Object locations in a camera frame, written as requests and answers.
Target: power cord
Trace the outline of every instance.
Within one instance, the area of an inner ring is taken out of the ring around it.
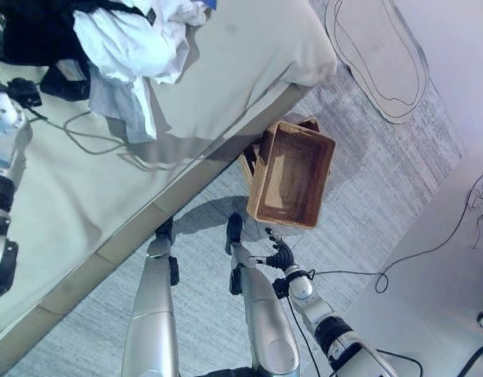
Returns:
[[[399,359],[403,359],[403,360],[406,360],[406,361],[410,361],[411,363],[416,364],[417,367],[419,368],[419,377],[423,377],[424,376],[424,368],[421,365],[421,363],[419,363],[416,359],[413,359],[413,358],[411,358],[409,356],[400,355],[399,353],[385,351],[385,350],[379,350],[379,349],[377,349],[377,352],[384,353],[385,355],[390,355],[390,356],[393,356],[393,357],[398,357]],[[333,377],[335,375],[336,375],[335,372],[332,372],[328,377]]]
[[[465,375],[468,374],[468,372],[470,371],[471,367],[474,366],[475,364],[475,361],[478,360],[478,358],[480,356],[482,356],[483,354],[483,346],[480,347],[474,354],[473,356],[468,360],[468,362],[465,364],[465,366],[463,367],[463,369],[461,370],[461,372],[458,374],[458,377],[464,377]]]
[[[309,355],[311,356],[311,360],[313,360],[314,368],[317,370],[317,375],[318,375],[318,377],[321,377],[320,369],[318,368],[317,361],[314,359],[314,355],[313,355],[313,351],[311,350],[311,346],[309,345],[309,342],[307,341],[306,335],[304,334],[304,331],[302,330],[301,325],[298,324],[297,317],[295,316],[294,308],[291,305],[290,299],[288,297],[287,297],[287,302],[288,302],[288,306],[290,306],[291,315],[294,317],[295,324],[297,325],[298,330],[301,332],[301,335],[304,338],[304,342],[306,343],[307,350],[309,351]]]
[[[361,271],[348,271],[348,270],[332,270],[332,271],[316,272],[316,270],[311,269],[309,271],[309,275],[310,275],[311,280],[315,276],[326,275],[326,274],[330,274],[330,273],[348,273],[348,274],[352,274],[352,275],[378,276],[378,279],[375,282],[375,293],[382,294],[382,293],[386,292],[386,290],[388,289],[388,286],[390,285],[390,278],[386,274],[389,270],[391,270],[395,265],[397,265],[401,262],[407,261],[408,259],[416,258],[416,257],[419,257],[421,255],[433,253],[435,251],[440,250],[456,234],[459,227],[463,223],[463,219],[464,219],[464,216],[465,216],[467,210],[482,210],[482,214],[477,220],[477,239],[475,240],[475,243],[474,243],[474,247],[476,247],[478,245],[480,238],[481,238],[480,224],[481,224],[481,221],[483,222],[483,183],[482,183],[482,187],[480,189],[477,188],[478,183],[482,179],[483,179],[483,174],[473,183],[470,191],[467,194],[467,200],[465,202],[463,211],[461,212],[461,215],[459,216],[459,220],[456,223],[456,226],[453,228],[453,230],[448,235],[448,237],[443,242],[439,243],[436,247],[433,247],[429,250],[420,251],[419,253],[415,253],[415,254],[409,255],[407,257],[399,258],[396,261],[391,262],[383,271],[378,272],[378,273],[366,273],[366,272],[361,272]],[[383,287],[380,287],[381,281],[385,282],[385,285]]]
[[[65,132],[65,134],[68,136],[68,138],[75,144],[77,145],[83,152],[87,153],[88,155],[92,156],[99,156],[99,155],[104,155],[106,153],[111,153],[114,152],[115,150],[123,147],[127,147],[128,144],[124,143],[122,141],[116,140],[111,137],[105,137],[105,136],[100,136],[100,135],[93,135],[93,134],[86,134],[83,132],[78,132],[74,130],[69,130],[68,125],[73,123],[74,121],[81,119],[83,116],[88,115],[90,112],[82,112],[78,115],[72,116],[70,119],[68,119],[63,126],[58,126],[57,124],[52,123],[46,116],[41,114],[40,112],[37,112],[33,108],[26,108],[30,113],[35,115],[35,118],[30,121],[30,123],[34,123],[37,121],[43,121],[45,124],[54,127],[58,130],[61,130]],[[98,140],[106,140],[110,141],[112,143],[115,143],[115,146],[109,149],[105,149],[104,151],[92,151],[86,148],[84,145],[82,145],[75,137],[75,136],[83,136],[83,137],[91,137],[93,139],[98,139]],[[147,167],[143,162],[141,162],[136,155],[134,155],[131,151],[127,151],[126,154],[120,153],[117,155],[120,159],[125,161],[126,163],[129,163],[130,165],[133,165],[136,167],[138,170],[144,171],[144,172],[152,172],[152,171],[157,171],[157,170],[167,170],[166,168],[163,167]]]
[[[69,130],[68,129],[68,125],[69,124],[73,123],[74,121],[76,121],[78,119],[81,119],[83,116],[86,116],[86,115],[90,114],[90,112],[82,112],[80,114],[74,115],[70,119],[68,119],[64,123],[63,126],[58,126],[57,124],[52,123],[49,120],[49,118],[47,118],[46,116],[44,116],[40,112],[37,112],[33,108],[26,108],[26,109],[29,112],[31,112],[33,115],[35,115],[37,117],[37,118],[33,119],[33,122],[35,122],[37,120],[42,120],[43,122],[47,123],[51,127],[54,127],[54,128],[56,128],[58,130],[61,130],[61,131],[64,131],[65,134],[68,136],[68,138],[70,140],[72,140],[75,143],[75,145],[77,145],[80,149],[82,149],[88,155],[93,155],[93,156],[104,155],[106,153],[114,152],[116,149],[119,149],[119,148],[122,148],[122,147],[126,147],[126,143],[124,143],[122,141],[119,141],[119,140],[116,140],[116,139],[113,139],[111,137],[105,137],[105,136],[93,135],[93,134],[85,134],[83,132],[78,132],[78,131],[74,131],[74,130]],[[84,136],[84,137],[91,137],[93,139],[110,141],[112,143],[115,143],[116,146],[115,147],[112,147],[112,148],[109,148],[109,149],[106,149],[104,151],[92,151],[92,150],[89,150],[88,148],[86,148],[84,145],[82,145],[77,139],[75,139],[75,137],[73,135],[76,135],[76,136]]]

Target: woven basket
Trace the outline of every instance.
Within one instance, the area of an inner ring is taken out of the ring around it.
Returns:
[[[257,221],[315,227],[334,149],[335,141],[318,132],[315,119],[273,124],[258,151],[248,214]],[[243,172],[249,180],[249,164]]]

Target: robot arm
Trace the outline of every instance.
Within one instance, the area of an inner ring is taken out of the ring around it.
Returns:
[[[0,13],[0,58],[4,25],[5,19]],[[24,171],[24,149],[30,140],[31,127],[24,109],[9,97],[7,88],[0,83],[0,296],[13,285],[18,246],[6,236],[14,193]]]
[[[267,229],[278,250],[257,263],[282,269],[285,279],[274,284],[278,297],[288,296],[307,330],[325,353],[338,377],[397,377],[396,371],[339,317],[317,293],[309,274],[298,267],[281,237]]]

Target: gray carpet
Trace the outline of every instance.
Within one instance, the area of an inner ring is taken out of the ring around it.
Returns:
[[[341,65],[335,77],[313,89],[287,117],[307,115],[316,116],[321,131],[337,141],[319,225],[311,231],[277,228],[306,269],[376,271],[461,158],[463,147],[445,106],[431,86],[409,124],[389,124]],[[223,251],[225,223],[237,210],[246,219],[245,246],[255,254],[270,253],[265,225],[243,212],[247,193],[235,163],[175,216],[173,253],[181,282],[173,296],[183,376],[251,363],[243,300],[229,294],[229,258]],[[84,299],[8,376],[118,375],[145,248]],[[351,275],[316,278],[322,296],[339,311],[348,308],[368,281]],[[295,334],[303,370],[309,356]]]

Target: mattress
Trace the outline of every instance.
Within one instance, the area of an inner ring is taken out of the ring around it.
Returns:
[[[121,125],[94,114],[67,126],[98,138],[70,134],[73,141],[61,127],[88,104],[42,95],[37,110],[49,122],[32,123],[13,204],[9,238],[20,251],[13,288],[0,298],[0,339],[135,214],[164,195],[173,199],[170,188],[290,84],[312,86],[335,72],[331,44],[306,0],[220,2],[188,40],[179,82],[152,84],[156,143],[122,145],[114,136]],[[39,81],[44,71],[1,65],[0,78]],[[166,203],[160,210],[167,214]]]

